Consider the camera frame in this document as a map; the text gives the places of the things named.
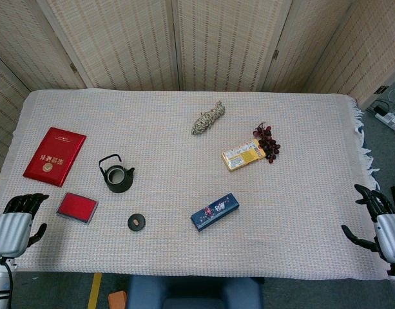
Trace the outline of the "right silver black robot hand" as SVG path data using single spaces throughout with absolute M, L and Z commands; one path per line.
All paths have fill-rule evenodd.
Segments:
M 346 225 L 342 225 L 343 233 L 355 245 L 377 252 L 384 261 L 395 264 L 395 206 L 379 191 L 359 184 L 354 188 L 362 196 L 356 203 L 367 207 L 376 236 L 373 241 L 358 238 Z

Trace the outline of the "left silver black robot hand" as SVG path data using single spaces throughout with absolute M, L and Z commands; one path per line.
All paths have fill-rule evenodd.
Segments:
M 13 197 L 0 214 L 0 258 L 18 258 L 44 236 L 47 224 L 31 235 L 35 215 L 49 195 L 43 193 Z

